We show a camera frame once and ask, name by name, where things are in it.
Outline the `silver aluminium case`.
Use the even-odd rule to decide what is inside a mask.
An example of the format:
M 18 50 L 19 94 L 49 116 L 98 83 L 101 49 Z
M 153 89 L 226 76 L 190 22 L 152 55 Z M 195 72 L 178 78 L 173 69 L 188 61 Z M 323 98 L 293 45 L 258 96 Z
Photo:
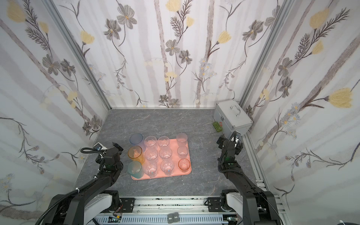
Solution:
M 227 139 L 236 131 L 240 136 L 245 135 L 253 121 L 235 100 L 218 102 L 215 105 L 214 120 L 220 124 Z

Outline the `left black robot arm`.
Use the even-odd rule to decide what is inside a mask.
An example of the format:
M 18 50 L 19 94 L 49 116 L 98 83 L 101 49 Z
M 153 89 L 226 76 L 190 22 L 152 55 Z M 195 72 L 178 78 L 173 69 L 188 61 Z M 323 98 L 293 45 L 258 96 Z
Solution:
M 97 213 L 85 218 L 85 206 L 97 195 L 111 187 L 119 178 L 123 170 L 121 154 L 123 148 L 117 143 L 107 150 L 84 147 L 82 154 L 97 154 L 96 163 L 99 164 L 98 174 L 81 187 L 67 194 L 56 195 L 48 209 L 36 221 L 36 225 L 80 225 L 92 220 Z

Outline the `clear faceted glass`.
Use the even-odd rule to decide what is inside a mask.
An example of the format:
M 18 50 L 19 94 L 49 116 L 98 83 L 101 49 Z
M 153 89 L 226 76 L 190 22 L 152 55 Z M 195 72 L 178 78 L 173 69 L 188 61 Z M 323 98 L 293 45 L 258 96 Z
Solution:
M 155 136 L 148 136 L 144 140 L 144 144 L 147 150 L 157 148 L 157 138 Z
M 159 156 L 162 159 L 170 159 L 173 155 L 173 151 L 169 147 L 160 148 Z
M 151 149 L 147 149 L 145 151 L 145 158 L 146 160 L 150 161 L 150 162 L 157 162 L 158 161 L 158 150 L 151 148 Z
M 158 140 L 157 140 L 157 144 L 160 148 L 166 148 L 169 146 L 170 144 L 170 139 L 166 136 L 161 136 Z

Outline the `amber translucent cup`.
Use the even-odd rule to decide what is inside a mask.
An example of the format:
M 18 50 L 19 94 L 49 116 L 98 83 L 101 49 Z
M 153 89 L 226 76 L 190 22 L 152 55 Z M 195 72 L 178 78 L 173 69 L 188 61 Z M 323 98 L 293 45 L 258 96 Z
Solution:
M 144 151 L 140 146 L 132 146 L 128 150 L 127 155 L 132 161 L 138 161 L 141 165 L 145 163 Z

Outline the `green small box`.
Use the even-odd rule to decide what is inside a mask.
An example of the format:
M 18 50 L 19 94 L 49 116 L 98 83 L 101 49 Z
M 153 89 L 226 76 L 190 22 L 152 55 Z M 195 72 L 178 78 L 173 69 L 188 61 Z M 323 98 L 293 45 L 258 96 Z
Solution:
M 213 127 L 214 127 L 214 129 L 216 130 L 216 132 L 222 132 L 222 130 L 223 130 L 223 128 L 222 128 L 222 126 L 220 125 L 220 123 L 218 123 L 218 122 L 213 122 Z

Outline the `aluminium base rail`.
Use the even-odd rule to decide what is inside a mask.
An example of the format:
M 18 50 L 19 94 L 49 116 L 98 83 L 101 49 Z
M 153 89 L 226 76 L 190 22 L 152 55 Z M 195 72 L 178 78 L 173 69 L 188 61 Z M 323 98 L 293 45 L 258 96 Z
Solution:
M 174 223 L 180 221 L 180 215 L 222 215 L 229 224 L 242 221 L 235 210 L 224 208 L 225 196 L 120 197 L 118 204 L 96 216 L 121 218 L 123 215 L 167 215 L 168 223 Z M 275 200 L 283 219 L 284 206 L 279 197 Z M 90 220 L 90 225 L 97 223 L 95 217 Z

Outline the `teal textured cup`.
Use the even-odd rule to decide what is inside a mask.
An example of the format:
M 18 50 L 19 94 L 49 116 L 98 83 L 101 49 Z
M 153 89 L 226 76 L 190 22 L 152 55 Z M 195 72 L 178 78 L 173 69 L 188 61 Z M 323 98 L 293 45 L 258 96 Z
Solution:
M 127 172 L 135 179 L 140 179 L 143 177 L 143 167 L 142 164 L 138 161 L 132 161 L 127 166 Z

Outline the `pink rectangular tray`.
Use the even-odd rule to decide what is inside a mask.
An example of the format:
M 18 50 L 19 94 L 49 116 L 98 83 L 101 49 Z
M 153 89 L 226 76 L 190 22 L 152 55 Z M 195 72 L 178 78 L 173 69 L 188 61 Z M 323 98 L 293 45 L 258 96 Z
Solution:
M 187 172 L 182 172 L 178 167 L 178 162 L 181 158 L 179 158 L 177 149 L 179 148 L 176 139 L 170 139 L 170 144 L 168 146 L 172 150 L 172 157 L 170 159 L 162 159 L 159 156 L 160 147 L 157 145 L 158 151 L 158 161 L 150 162 L 145 159 L 145 163 L 142 165 L 143 169 L 143 177 L 140 179 L 135 179 L 131 177 L 135 181 L 140 180 L 149 180 L 149 179 L 157 179 L 157 178 L 167 178 L 181 175 L 188 175 L 192 172 L 192 167 Z

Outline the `blue translucent cup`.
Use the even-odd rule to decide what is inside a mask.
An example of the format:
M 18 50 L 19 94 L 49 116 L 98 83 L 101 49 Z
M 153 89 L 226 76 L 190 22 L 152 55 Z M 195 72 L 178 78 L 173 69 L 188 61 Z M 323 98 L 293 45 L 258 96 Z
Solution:
M 139 146 L 141 147 L 143 150 L 145 149 L 145 145 L 144 145 L 144 137 L 142 134 L 140 133 L 136 133 L 136 134 L 132 134 L 129 142 L 133 145 L 133 146 Z

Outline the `pink translucent cup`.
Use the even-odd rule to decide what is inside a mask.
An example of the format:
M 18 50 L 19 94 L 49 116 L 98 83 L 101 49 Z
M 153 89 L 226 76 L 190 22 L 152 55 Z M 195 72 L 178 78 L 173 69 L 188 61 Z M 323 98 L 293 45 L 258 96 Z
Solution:
M 190 169 L 190 166 L 190 161 L 186 158 L 182 158 L 178 162 L 178 167 L 183 173 L 187 172 Z

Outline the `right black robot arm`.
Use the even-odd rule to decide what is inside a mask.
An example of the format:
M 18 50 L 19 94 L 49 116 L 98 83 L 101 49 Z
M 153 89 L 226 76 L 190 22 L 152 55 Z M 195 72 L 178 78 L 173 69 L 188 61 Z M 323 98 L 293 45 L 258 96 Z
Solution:
M 229 137 L 221 135 L 217 140 L 221 155 L 217 159 L 217 169 L 237 189 L 225 196 L 224 208 L 231 208 L 241 217 L 244 225 L 282 225 L 275 196 L 270 191 L 263 191 L 244 173 L 235 160 L 242 148 L 240 134 L 234 131 Z

